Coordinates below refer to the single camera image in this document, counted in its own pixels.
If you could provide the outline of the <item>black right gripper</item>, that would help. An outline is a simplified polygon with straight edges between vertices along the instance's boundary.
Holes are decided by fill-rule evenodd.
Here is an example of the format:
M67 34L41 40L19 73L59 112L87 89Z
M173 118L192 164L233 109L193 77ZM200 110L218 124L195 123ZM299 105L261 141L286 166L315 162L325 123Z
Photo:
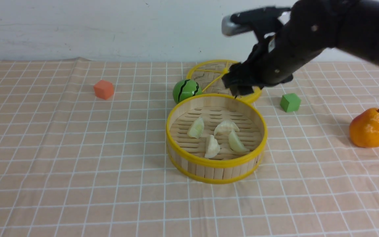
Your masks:
M233 64L222 77L232 96L247 96L254 88L275 87L293 80L293 73L316 58L324 49L287 23L273 36L254 45L243 63Z

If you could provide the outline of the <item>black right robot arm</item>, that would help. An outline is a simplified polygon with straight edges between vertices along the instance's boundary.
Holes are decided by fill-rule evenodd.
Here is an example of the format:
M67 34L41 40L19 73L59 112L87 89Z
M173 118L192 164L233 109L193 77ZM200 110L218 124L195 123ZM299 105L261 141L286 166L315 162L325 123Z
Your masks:
M250 31L257 44L222 77L233 96L292 81L295 71L327 48L379 66L379 0L299 0L292 7L252 9L222 20L225 36Z

